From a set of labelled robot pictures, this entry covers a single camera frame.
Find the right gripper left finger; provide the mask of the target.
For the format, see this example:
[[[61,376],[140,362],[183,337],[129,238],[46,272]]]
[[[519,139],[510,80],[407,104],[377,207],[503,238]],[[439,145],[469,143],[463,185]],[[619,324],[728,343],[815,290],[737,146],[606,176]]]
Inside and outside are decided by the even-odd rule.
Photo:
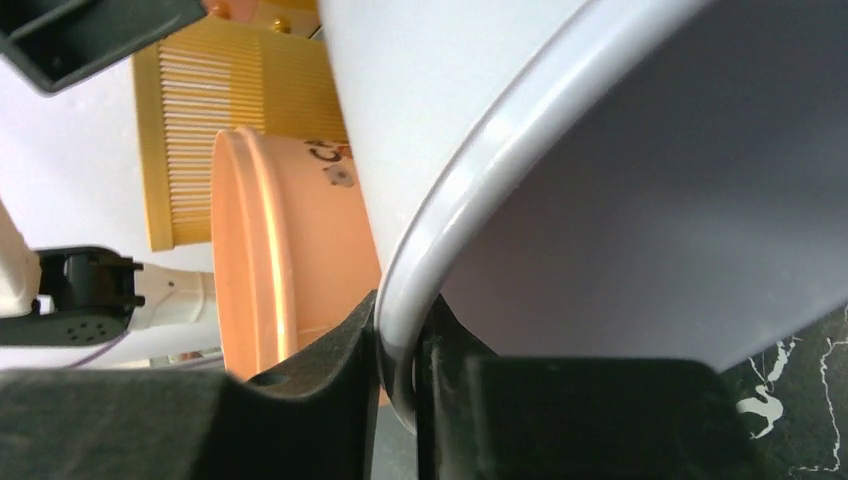
[[[5,371],[1,475],[366,479],[374,301],[247,381],[210,369]]]

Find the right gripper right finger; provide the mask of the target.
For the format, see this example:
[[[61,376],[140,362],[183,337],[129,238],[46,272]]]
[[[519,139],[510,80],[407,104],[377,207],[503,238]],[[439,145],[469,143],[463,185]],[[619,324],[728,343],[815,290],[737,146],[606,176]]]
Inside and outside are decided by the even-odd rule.
[[[682,359],[495,354],[437,299],[415,354],[423,479],[758,479],[716,372]]]

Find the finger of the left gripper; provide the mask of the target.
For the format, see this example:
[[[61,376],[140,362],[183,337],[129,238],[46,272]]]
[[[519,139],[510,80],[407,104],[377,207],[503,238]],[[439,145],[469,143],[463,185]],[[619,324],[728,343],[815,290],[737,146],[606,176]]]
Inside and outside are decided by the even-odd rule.
[[[1,3],[1,57],[53,95],[207,15],[195,0]]]

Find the orange round plastic bucket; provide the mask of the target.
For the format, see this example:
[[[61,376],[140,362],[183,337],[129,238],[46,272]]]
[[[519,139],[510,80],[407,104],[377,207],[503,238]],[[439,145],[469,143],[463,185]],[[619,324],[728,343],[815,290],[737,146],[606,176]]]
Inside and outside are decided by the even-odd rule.
[[[211,245],[226,370],[247,380],[338,326],[381,276],[351,148],[219,132]]]

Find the light grey round bucket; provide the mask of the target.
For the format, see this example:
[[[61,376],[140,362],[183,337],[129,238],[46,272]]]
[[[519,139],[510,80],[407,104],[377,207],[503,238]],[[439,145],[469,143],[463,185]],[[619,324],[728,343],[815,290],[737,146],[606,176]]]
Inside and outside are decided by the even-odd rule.
[[[501,354],[734,366],[847,301],[843,1],[323,1],[383,385],[442,296]]]

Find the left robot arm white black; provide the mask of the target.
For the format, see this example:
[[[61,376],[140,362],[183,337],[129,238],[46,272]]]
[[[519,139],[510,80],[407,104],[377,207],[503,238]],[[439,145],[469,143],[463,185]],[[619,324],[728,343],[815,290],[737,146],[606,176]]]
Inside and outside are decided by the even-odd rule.
[[[5,1],[1,55],[53,95],[205,17],[204,1]],[[214,279],[102,246],[30,247],[1,214],[1,343],[85,347],[90,364],[131,332],[218,318]]]

